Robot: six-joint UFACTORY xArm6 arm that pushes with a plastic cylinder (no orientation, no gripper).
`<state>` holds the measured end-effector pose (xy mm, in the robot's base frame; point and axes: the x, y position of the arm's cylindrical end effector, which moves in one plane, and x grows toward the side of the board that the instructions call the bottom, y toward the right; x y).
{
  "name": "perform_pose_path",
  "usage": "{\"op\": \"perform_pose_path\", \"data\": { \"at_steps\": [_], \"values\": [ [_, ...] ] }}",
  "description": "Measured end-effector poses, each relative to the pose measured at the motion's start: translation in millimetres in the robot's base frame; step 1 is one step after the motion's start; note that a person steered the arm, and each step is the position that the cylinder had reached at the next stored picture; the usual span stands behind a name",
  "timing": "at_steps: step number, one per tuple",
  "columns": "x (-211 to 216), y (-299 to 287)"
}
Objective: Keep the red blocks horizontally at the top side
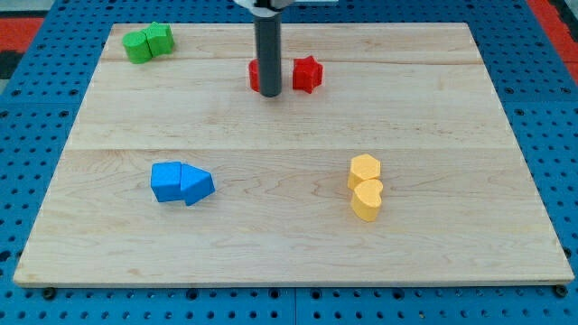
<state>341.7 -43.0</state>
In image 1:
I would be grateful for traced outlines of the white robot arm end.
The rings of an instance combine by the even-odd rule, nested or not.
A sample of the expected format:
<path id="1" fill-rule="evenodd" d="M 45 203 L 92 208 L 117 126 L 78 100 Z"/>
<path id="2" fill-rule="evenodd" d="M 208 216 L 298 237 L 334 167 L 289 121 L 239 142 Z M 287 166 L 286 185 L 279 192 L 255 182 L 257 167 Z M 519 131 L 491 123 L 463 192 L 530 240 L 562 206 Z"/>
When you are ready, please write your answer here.
<path id="1" fill-rule="evenodd" d="M 339 0 L 234 0 L 236 5 L 247 9 L 252 15 L 269 18 L 293 6 L 333 6 Z"/>

